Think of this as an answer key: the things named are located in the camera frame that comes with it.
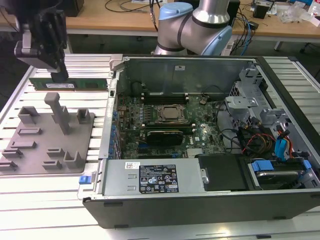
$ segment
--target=cable bundle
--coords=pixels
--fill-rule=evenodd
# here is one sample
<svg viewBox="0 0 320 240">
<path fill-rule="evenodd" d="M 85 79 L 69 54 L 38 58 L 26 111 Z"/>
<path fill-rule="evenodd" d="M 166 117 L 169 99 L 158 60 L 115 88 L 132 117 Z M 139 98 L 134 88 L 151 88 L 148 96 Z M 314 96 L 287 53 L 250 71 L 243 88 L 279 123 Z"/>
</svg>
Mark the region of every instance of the cable bundle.
<svg viewBox="0 0 320 240">
<path fill-rule="evenodd" d="M 243 56 L 248 49 L 249 44 L 252 42 L 252 38 L 256 33 L 256 30 L 252 30 L 249 24 L 249 21 L 245 15 L 243 15 L 241 9 L 239 8 L 238 14 L 239 16 L 236 17 L 236 19 L 241 20 L 243 24 L 243 33 L 242 36 L 236 41 L 234 48 L 231 50 L 231 54 L 233 52 L 237 52 L 239 48 L 243 47 L 243 50 L 241 52 L 241 56 Z"/>
</svg>

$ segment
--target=electronic device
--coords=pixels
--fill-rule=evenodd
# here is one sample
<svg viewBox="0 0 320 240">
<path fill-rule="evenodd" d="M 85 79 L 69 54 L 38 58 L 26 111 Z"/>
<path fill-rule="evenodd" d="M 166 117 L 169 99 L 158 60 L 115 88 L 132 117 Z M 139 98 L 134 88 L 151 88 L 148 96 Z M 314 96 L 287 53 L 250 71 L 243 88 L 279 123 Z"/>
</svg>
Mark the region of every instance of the electronic device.
<svg viewBox="0 0 320 240">
<path fill-rule="evenodd" d="M 85 0 L 63 0 L 57 8 L 63 10 L 67 17 L 77 17 L 84 3 Z"/>
<path fill-rule="evenodd" d="M 256 19 L 264 19 L 269 8 L 270 8 L 269 6 L 256 4 L 253 11 L 253 17 Z"/>
<path fill-rule="evenodd" d="M 320 135 L 267 61 L 112 55 L 99 165 L 78 193 L 98 224 L 282 220 L 320 206 Z"/>
</svg>

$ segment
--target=blue latch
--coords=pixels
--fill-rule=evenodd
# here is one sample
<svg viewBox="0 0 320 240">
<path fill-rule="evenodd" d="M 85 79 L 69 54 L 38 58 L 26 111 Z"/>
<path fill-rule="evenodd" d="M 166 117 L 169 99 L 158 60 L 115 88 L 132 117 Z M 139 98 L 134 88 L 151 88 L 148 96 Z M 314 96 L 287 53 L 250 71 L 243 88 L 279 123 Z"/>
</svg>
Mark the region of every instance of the blue latch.
<svg viewBox="0 0 320 240">
<path fill-rule="evenodd" d="M 83 175 L 79 178 L 79 184 L 80 185 L 91 184 L 91 178 L 92 176 Z"/>
<path fill-rule="evenodd" d="M 255 172 L 275 170 L 270 160 L 256 160 L 253 163 L 251 163 L 251 166 L 253 168 L 253 171 Z"/>
<path fill-rule="evenodd" d="M 279 138 L 275 142 L 274 153 L 275 155 L 281 159 L 282 162 L 286 161 L 285 151 L 287 148 L 287 141 L 283 138 Z"/>
<path fill-rule="evenodd" d="M 311 168 L 311 164 L 308 160 L 303 160 L 303 165 L 307 170 Z"/>
</svg>

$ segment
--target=wooden desk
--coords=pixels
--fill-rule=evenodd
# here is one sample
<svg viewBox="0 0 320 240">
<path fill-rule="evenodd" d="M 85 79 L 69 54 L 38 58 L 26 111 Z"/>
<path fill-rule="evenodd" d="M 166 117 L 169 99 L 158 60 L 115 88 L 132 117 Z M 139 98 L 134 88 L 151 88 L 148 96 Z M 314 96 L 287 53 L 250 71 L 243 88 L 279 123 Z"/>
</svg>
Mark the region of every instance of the wooden desk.
<svg viewBox="0 0 320 240">
<path fill-rule="evenodd" d="M 122 0 L 113 0 L 108 7 L 120 10 L 118 6 Z M 241 0 L 241 9 L 251 0 Z M 157 36 L 148 13 L 125 12 L 117 13 L 105 9 L 106 0 L 85 0 L 84 7 L 78 17 L 68 17 L 66 20 L 69 34 L 95 34 L 95 35 L 130 35 L 130 36 Z M 142 6 L 137 3 L 128 3 L 127 8 Z M 159 15 L 158 7 L 154 7 L 156 17 Z M 277 16 L 266 16 L 265 19 L 252 18 L 252 12 L 246 9 L 242 13 L 250 21 L 259 24 L 254 38 L 256 40 L 284 41 L 284 42 L 320 42 L 320 28 L 307 21 L 300 23 L 282 23 Z M 12 16 L 8 19 L 13 24 Z M 0 16 L 0 31 L 12 31 L 5 19 Z M 243 26 L 239 20 L 235 21 L 233 34 L 240 36 Z"/>
</svg>

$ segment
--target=white label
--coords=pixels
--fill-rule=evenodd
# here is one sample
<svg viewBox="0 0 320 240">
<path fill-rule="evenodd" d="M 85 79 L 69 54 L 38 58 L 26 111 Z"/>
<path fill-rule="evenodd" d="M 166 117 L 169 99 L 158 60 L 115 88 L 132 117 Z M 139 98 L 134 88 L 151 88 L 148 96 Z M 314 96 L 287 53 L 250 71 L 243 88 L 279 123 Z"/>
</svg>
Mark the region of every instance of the white label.
<svg viewBox="0 0 320 240">
<path fill-rule="evenodd" d="M 72 83 L 47 83 L 48 89 L 74 89 L 75 85 Z"/>
<path fill-rule="evenodd" d="M 184 71 L 186 69 L 186 66 L 175 66 L 174 70 L 175 71 Z"/>
<path fill-rule="evenodd" d="M 140 162 L 135 161 L 135 162 L 126 162 L 124 168 L 125 169 L 139 169 Z"/>
</svg>

